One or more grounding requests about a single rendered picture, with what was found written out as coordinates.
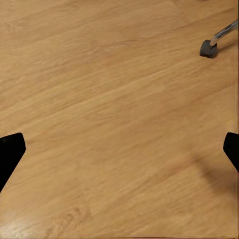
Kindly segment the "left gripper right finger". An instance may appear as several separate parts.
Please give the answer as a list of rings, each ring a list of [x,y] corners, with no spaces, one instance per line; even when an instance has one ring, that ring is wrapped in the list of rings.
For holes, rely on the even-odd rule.
[[[239,134],[228,132],[223,150],[239,173]]]

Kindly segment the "swivel chair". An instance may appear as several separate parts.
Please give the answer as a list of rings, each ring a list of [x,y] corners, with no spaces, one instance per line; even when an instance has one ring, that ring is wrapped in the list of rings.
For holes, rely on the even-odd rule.
[[[239,19],[227,26],[226,28],[222,29],[219,33],[217,33],[212,40],[205,40],[201,46],[200,49],[200,55],[209,55],[209,57],[213,57],[216,49],[217,49],[217,43],[223,39],[226,35],[233,32],[239,28]]]

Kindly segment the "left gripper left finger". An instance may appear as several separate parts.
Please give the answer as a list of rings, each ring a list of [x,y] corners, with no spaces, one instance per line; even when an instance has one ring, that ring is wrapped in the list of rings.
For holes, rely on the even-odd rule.
[[[21,132],[0,138],[0,192],[26,151]]]

